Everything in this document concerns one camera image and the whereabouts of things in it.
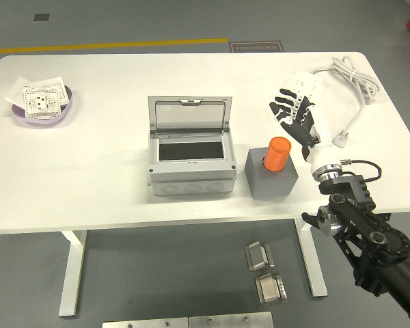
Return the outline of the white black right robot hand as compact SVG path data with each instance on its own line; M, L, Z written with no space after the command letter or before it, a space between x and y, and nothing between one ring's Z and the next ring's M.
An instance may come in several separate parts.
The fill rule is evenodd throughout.
M341 170L328 119L320 105L303 94L281 89L269 106L282 128L302 145L303 158L311 164L315 179L320 178L319 171Z

